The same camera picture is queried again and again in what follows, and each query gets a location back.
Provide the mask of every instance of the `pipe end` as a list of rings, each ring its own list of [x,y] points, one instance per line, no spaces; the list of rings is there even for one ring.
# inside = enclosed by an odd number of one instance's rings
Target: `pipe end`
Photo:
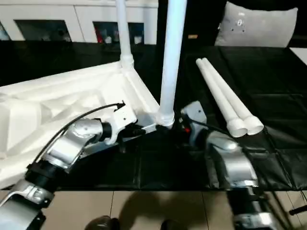
[[[173,111],[171,114],[165,115],[163,113],[158,112],[155,118],[158,125],[165,126],[171,129],[175,122],[175,113]]]
[[[121,66],[125,69],[134,67],[134,59],[132,54],[121,54],[120,55]]]
[[[239,138],[247,134],[248,129],[240,118],[235,118],[227,123],[227,129],[234,138]]]
[[[256,116],[249,116],[244,120],[244,123],[248,129],[248,135],[255,135],[264,128],[263,123]]]

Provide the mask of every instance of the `white vertical pole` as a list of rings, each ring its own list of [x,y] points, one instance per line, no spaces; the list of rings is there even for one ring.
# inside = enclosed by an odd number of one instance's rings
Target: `white vertical pole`
[[[120,62],[122,67],[133,67],[133,56],[130,49],[129,28],[126,14],[126,0],[116,0],[117,23],[120,43]]]
[[[160,108],[157,123],[171,128],[187,0],[169,0],[167,8],[165,51]]]

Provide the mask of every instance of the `cabinet door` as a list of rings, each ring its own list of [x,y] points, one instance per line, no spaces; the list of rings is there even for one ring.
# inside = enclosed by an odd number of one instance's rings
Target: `cabinet door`
[[[0,6],[0,22],[11,40],[84,42],[73,6]]]
[[[0,22],[0,41],[9,41],[10,37]]]
[[[76,6],[86,42],[117,43],[115,6]],[[127,7],[131,44],[156,44],[158,8]]]

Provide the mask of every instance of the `white cabinet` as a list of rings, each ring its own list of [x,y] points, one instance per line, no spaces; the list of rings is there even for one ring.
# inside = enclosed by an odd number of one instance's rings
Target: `white cabinet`
[[[0,22],[11,40],[84,42],[74,6],[0,5]]]
[[[115,6],[76,6],[85,42],[118,42]],[[130,39],[134,43],[156,44],[157,7],[127,7]]]
[[[158,0],[126,6],[131,44],[156,44]],[[0,23],[17,41],[119,42],[116,0],[0,0]]]

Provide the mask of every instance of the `black tablecloth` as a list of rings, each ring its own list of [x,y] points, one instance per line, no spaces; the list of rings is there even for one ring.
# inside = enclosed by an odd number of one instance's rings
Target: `black tablecloth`
[[[85,43],[1,42],[0,85],[119,60],[118,46]],[[161,52],[136,46],[135,68],[157,101],[162,78]],[[270,182],[266,189],[307,188],[307,66],[289,49],[203,47],[182,55],[175,110],[199,100],[208,123],[224,120],[195,65],[207,57],[250,111],[265,124],[263,132],[239,138],[253,163]],[[62,190],[208,190],[213,172],[204,151],[181,148],[163,130],[127,142],[126,154],[112,147],[79,161]]]

